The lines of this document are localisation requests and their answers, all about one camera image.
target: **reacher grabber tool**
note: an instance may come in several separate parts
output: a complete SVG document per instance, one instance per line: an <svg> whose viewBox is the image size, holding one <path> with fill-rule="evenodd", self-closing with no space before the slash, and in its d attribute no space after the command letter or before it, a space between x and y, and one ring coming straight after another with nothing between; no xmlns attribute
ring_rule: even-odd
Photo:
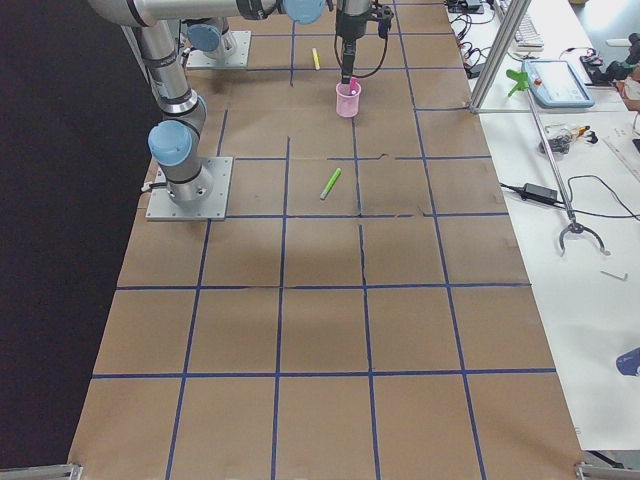
<svg viewBox="0 0 640 480"><path fill-rule="evenodd" d="M567 217L569 217L569 225L560 232L560 237L558 238L558 242L560 244L561 254L565 253L565 245L564 238L567 233L574 233L580 235L582 233L590 233L593 235L600 246L600 252L603 255L611 255L605 246L604 242L600 235L598 235L593 229L589 227L585 227L576 219L576 212L573 209L573 205L571 204L571 198L567 193L567 189L564 185L564 180L562 180L562 175L560 175L560 169L558 168L558 163L556 162L555 157L553 156L553 151L551 150L551 145L549 144L549 139L547 138L547 132L542 124L542 120L540 119L540 114L538 113L538 108L536 106L535 98L533 97L533 93L529 88L529 78L526 72L516 72L515 70L507 70L507 76L512 80L516 81L516 86L513 87L509 96L511 96L516 91L526 91L527 98L529 100L529 106L531 109L531 114L533 115L533 119L536 123L536 128L538 129L538 134L540 135L540 140L542 141L542 146L544 148L544 152L549 159L549 164L551 165L551 170L553 171L553 176L556 179L556 184L558 185L558 190L560 192L560 196L562 197L562 202L564 209L567 213Z"/></svg>

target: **pink cup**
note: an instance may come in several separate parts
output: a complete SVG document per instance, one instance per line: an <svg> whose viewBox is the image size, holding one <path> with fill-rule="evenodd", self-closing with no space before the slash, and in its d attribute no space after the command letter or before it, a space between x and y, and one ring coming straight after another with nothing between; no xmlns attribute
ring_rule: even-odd
<svg viewBox="0 0 640 480"><path fill-rule="evenodd" d="M342 83L338 83L336 85L336 112L341 117L351 118L355 117L358 113L358 104L360 102L360 92L362 92L362 87L358 82L354 83L354 90L351 89L350 85L343 85Z"/></svg>

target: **black curtain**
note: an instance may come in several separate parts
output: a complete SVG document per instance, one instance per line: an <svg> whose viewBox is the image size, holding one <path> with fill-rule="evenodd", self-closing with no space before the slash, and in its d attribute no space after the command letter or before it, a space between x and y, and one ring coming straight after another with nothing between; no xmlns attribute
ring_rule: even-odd
<svg viewBox="0 0 640 480"><path fill-rule="evenodd" d="M0 6L0 468L66 463L159 111L83 0Z"/></svg>

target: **green object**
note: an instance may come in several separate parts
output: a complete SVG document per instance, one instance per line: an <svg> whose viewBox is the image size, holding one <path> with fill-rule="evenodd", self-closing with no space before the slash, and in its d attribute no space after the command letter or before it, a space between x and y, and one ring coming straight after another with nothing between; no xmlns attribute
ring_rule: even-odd
<svg viewBox="0 0 640 480"><path fill-rule="evenodd" d="M527 88L529 88L529 75L527 72L517 72L515 70L507 70L507 77L516 82L514 87L509 92L508 97L513 95L516 92L524 92Z"/></svg>
<svg viewBox="0 0 640 480"><path fill-rule="evenodd" d="M341 173L342 173L342 169L336 168L336 171L333 172L333 175L331 175L331 178L327 182L327 185L324 187L324 190L320 194L320 200L324 200L325 198L327 198L327 195L329 195L329 192L331 191L333 186L336 184L336 180L340 178Z"/></svg>

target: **light blue cap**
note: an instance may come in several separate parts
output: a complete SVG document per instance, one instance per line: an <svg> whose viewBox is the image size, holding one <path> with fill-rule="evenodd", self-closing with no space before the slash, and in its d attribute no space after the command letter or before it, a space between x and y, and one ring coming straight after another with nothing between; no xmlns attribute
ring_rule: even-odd
<svg viewBox="0 0 640 480"><path fill-rule="evenodd" d="M207 23L196 23L187 30L187 38L198 50L203 52L213 52L220 45L220 30L214 25Z"/></svg>
<svg viewBox="0 0 640 480"><path fill-rule="evenodd" d="M153 127L148 141L151 154L164 167L184 162L193 145L189 129L175 120L165 120Z"/></svg>
<svg viewBox="0 0 640 480"><path fill-rule="evenodd" d="M313 23L322 16L326 0L284 0L284 9L294 22Z"/></svg>

